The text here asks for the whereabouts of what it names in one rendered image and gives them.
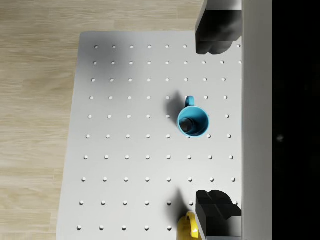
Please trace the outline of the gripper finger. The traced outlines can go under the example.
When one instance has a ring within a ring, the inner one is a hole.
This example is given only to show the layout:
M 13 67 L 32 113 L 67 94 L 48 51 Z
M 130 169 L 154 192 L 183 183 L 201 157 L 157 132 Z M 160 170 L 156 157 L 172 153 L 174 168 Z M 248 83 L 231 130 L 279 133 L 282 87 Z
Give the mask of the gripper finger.
M 204 0 L 195 25 L 196 53 L 225 53 L 242 32 L 242 0 Z
M 242 210 L 226 193 L 198 190 L 195 213 L 202 240 L 242 240 Z

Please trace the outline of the blue mug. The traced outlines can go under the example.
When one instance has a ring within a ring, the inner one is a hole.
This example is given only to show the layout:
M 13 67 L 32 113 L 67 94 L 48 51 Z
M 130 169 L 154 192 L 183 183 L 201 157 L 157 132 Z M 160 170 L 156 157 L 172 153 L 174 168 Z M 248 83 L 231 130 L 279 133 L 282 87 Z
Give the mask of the blue mug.
M 176 124 L 182 134 L 190 138 L 196 138 L 207 132 L 210 126 L 210 118 L 203 108 L 195 105 L 193 96 L 187 96 L 185 106 L 177 116 Z

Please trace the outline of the yellow mug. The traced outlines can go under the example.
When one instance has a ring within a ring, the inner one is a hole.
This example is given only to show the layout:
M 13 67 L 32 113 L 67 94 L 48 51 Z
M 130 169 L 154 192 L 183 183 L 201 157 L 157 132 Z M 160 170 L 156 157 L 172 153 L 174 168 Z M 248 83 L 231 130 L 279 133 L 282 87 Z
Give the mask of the yellow mug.
M 196 215 L 188 211 L 177 223 L 177 240 L 202 240 L 196 221 Z

